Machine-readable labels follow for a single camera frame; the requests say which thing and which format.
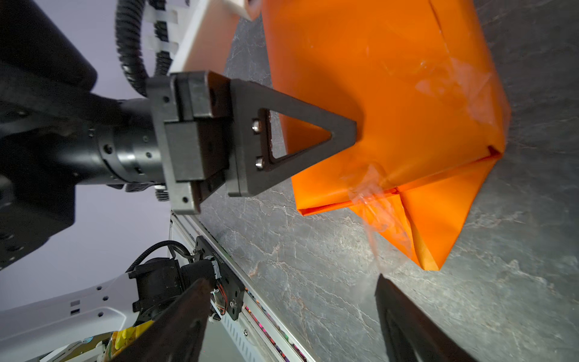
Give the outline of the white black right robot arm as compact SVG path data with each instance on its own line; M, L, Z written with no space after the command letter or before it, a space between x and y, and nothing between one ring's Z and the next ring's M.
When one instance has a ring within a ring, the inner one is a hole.
M117 360L196 361L212 313L223 320L246 313L278 358L312 360L220 247L205 238L198 238L193 252L176 241L167 246L185 265L143 253L110 281L2 312L1 359L37 360L87 337L151 322Z

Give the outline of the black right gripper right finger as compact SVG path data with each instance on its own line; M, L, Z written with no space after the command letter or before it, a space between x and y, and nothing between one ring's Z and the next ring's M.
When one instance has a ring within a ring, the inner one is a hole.
M383 275L375 302L389 361L475 360Z

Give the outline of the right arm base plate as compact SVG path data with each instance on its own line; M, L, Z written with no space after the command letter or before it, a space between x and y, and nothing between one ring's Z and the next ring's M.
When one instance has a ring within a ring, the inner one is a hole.
M196 259L208 259L214 265L218 312L221 315L227 312L233 321L238 320L244 306L245 285L206 238L198 236L195 242Z

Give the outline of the orange wrapping paper sheet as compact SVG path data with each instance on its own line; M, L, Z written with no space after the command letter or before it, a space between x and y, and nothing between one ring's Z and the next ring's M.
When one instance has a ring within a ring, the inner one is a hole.
M294 176L297 211L351 209L345 179L377 164L412 230L404 254L440 270L511 117L474 4L265 1L262 22L274 89L357 122L354 146Z

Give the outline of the clear adhesive tape piece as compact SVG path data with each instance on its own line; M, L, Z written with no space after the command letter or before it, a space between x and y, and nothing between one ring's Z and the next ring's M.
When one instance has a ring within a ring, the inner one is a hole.
M378 237L383 237L402 253L413 251L413 234L403 205L396 195L386 195L382 167L370 163L345 179L351 209L363 220L373 256L378 259Z

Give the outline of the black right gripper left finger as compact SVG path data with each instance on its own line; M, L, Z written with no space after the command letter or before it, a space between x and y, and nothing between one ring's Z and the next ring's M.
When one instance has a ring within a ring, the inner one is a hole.
M200 278L114 361L197 361L210 312L210 282Z

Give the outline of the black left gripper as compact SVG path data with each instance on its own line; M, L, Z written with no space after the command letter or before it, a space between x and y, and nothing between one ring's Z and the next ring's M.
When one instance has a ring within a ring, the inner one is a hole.
M175 214L200 214L202 202L225 182L232 197L256 196L357 139L351 119L211 71L149 78L146 94ZM287 151L282 157L272 151L271 113L280 118Z

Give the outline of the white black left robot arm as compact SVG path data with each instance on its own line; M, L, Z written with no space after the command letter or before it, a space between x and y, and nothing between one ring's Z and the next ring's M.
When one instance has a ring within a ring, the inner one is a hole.
M158 187L199 214L220 187L252 197L354 146L357 125L224 77L259 1L120 1L115 43L138 93L93 93L95 68L33 1L1 3L1 266L75 222L75 188Z

